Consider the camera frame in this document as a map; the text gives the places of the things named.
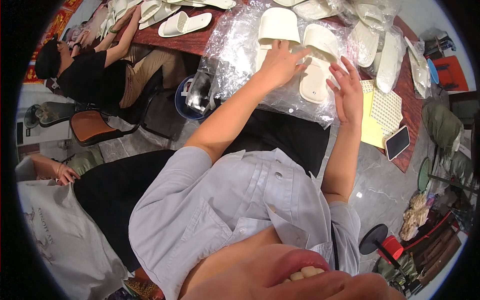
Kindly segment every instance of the bracelet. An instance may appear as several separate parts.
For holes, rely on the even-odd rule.
[[[60,167],[61,167],[62,163],[60,163],[58,169],[57,169],[57,178],[59,177],[59,171],[60,171]]]
[[[115,34],[119,33],[120,30],[113,30],[113,26],[115,25],[110,26],[110,28],[108,29],[108,32],[115,33]]]

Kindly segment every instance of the smartphone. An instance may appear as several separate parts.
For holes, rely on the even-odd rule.
[[[410,136],[408,127],[403,125],[394,134],[387,137],[384,141],[385,152],[389,161],[392,161],[410,145]]]

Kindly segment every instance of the wooden table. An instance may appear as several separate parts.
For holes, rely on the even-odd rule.
[[[213,29],[216,26],[216,23],[220,16],[224,14],[224,10],[216,8],[213,6],[205,6],[200,8],[193,8],[188,6],[182,6],[180,10],[185,11],[188,16],[195,16],[204,12],[210,12],[212,14],[212,22],[204,29],[189,33],[184,36],[163,38],[158,35],[158,28],[160,24],[165,21],[161,21],[153,26],[150,26],[143,30],[137,30],[135,36],[133,37],[133,43],[153,45],[159,47],[166,47],[171,49],[176,49],[183,52],[188,52],[196,55],[203,55],[205,45],[212,34]],[[323,21],[329,21],[344,25],[342,21],[337,17],[325,18]],[[403,35],[408,37],[410,41],[418,41],[415,33],[403,22],[399,17],[396,17],[394,20],[394,25],[400,27],[403,31]],[[121,36],[123,31],[117,35],[117,39]],[[364,72],[360,72],[360,76],[363,80],[371,79]],[[410,69],[410,59],[406,53],[403,57],[402,67],[400,71],[400,76],[397,81],[394,91],[402,97],[402,114],[403,120],[400,123],[400,126],[407,125],[408,132],[410,134],[410,146],[405,149],[397,158],[393,160],[393,163],[402,170],[406,172],[412,159],[413,150],[415,149],[415,144],[417,142],[420,121],[421,121],[421,109],[422,109],[422,100],[415,98],[415,92],[413,90],[413,81],[412,81],[412,72]]]

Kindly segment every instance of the lips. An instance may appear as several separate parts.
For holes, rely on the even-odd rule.
[[[295,249],[283,255],[272,271],[267,287],[272,287],[284,281],[311,277],[314,272],[330,271],[327,261],[317,252],[306,249]]]

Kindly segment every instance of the black pants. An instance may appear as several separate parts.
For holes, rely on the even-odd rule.
[[[130,215],[174,153],[153,151],[103,164],[86,172],[73,185],[77,201],[130,272],[140,267],[128,239]]]
[[[297,164],[317,177],[328,145],[330,127],[290,115],[256,109],[245,127],[224,154],[271,151],[279,148]]]

